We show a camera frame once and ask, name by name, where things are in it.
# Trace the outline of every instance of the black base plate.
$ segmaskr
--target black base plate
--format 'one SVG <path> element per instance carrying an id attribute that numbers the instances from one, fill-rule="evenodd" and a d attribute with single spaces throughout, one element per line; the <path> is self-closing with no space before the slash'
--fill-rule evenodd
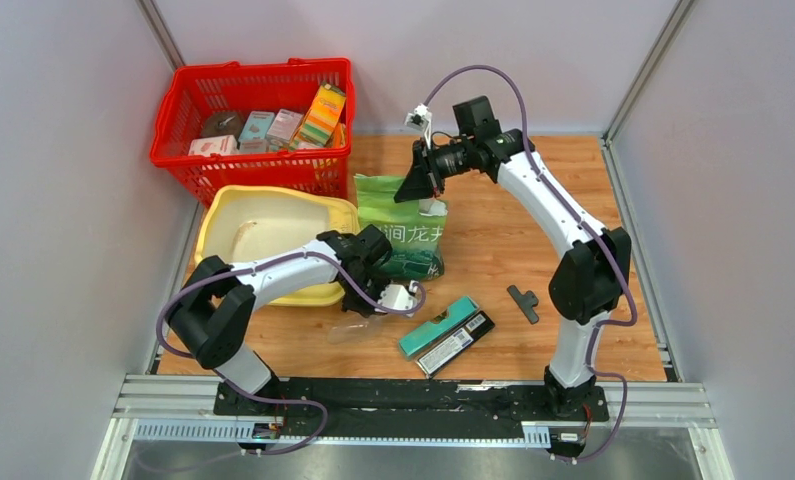
<path id="1" fill-rule="evenodd" d="M 273 381 L 260 395 L 316 400 L 329 411 L 321 435 L 392 438 L 522 438 L 521 421 L 585 421 L 581 409 L 557 418 L 547 408 L 543 385 L 510 385 L 488 390 L 456 391 L 479 382 L 291 378 Z M 593 421 L 609 420 L 603 389 L 594 387 L 586 404 Z M 229 416 L 287 416 L 284 435 L 309 435 L 320 423 L 315 407 L 276 408 L 242 398 L 225 383 L 218 386 L 214 413 Z"/>

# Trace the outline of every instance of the metal floor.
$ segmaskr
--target metal floor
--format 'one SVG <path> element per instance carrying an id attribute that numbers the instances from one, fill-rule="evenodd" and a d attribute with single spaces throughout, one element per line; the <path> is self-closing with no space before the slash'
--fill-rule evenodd
<path id="1" fill-rule="evenodd" d="M 593 429 L 592 448 L 608 429 Z M 312 445 L 278 457 L 235 457 L 178 474 L 143 470 L 136 452 L 154 468 L 176 468 L 234 452 L 229 443 L 136 441 L 123 478 L 140 479 L 702 479 L 688 430 L 628 428 L 619 431 L 610 450 L 597 460 L 577 465 L 551 461 L 543 450 L 467 447 L 382 447 Z"/>

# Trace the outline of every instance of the red plastic basket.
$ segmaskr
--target red plastic basket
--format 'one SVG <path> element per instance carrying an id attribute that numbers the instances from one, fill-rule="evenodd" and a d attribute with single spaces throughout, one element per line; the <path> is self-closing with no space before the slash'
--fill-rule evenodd
<path id="1" fill-rule="evenodd" d="M 341 121 L 347 142 L 341 148 L 279 151 L 254 155 L 188 156 L 191 141 L 205 120 L 216 112 L 236 111 L 247 118 L 252 110 L 286 108 L 306 113 L 322 82 L 347 94 Z M 291 58 L 273 65 L 182 67 L 161 102 L 150 160 L 173 174 L 208 206 L 226 185 L 286 187 L 315 195 L 347 198 L 347 157 L 352 144 L 356 95 L 346 58 Z"/>

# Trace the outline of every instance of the teal box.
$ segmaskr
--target teal box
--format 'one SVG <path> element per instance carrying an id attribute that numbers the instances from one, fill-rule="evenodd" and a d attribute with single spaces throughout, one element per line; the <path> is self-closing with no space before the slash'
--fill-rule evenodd
<path id="1" fill-rule="evenodd" d="M 238 141 L 244 143 L 263 139 L 275 116 L 273 112 L 250 112 L 247 123 L 244 124 L 244 130 L 241 130 L 241 135 L 238 136 Z"/>
<path id="2" fill-rule="evenodd" d="M 411 359 L 421 353 L 439 338 L 447 335 L 462 322 L 479 311 L 479 306 L 471 297 L 462 297 L 447 307 L 434 319 L 424 322 L 420 327 L 400 339 L 400 350 Z"/>

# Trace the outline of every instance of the clear plastic bag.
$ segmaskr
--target clear plastic bag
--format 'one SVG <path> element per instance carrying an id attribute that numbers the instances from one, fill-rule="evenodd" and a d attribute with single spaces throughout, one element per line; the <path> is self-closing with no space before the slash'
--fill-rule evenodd
<path id="1" fill-rule="evenodd" d="M 379 335 L 382 322 L 387 317 L 389 315 L 371 315 L 365 318 L 356 313 L 348 314 L 329 330 L 326 341 L 333 345 L 364 342 Z"/>

